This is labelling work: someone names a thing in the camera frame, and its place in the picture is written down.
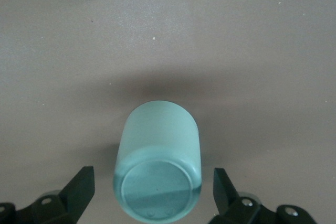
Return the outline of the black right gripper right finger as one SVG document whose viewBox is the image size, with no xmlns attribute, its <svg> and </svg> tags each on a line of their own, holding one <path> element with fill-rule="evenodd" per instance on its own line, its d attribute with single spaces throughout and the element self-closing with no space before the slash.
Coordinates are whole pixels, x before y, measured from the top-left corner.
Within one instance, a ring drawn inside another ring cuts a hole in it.
<svg viewBox="0 0 336 224">
<path fill-rule="evenodd" d="M 294 205 L 280 205 L 275 212 L 254 195 L 240 195 L 223 168 L 215 168 L 213 196 L 218 210 L 210 223 L 314 223 L 312 216 Z"/>
</svg>

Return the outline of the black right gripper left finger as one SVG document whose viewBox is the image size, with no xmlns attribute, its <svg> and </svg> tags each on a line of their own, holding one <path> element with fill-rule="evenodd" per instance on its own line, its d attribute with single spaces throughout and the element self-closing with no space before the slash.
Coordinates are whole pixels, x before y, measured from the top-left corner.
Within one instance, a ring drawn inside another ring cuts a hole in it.
<svg viewBox="0 0 336 224">
<path fill-rule="evenodd" d="M 23 209 L 2 202 L 1 223 L 77 223 L 94 194 L 94 169 L 84 166 L 63 189 L 44 193 Z"/>
</svg>

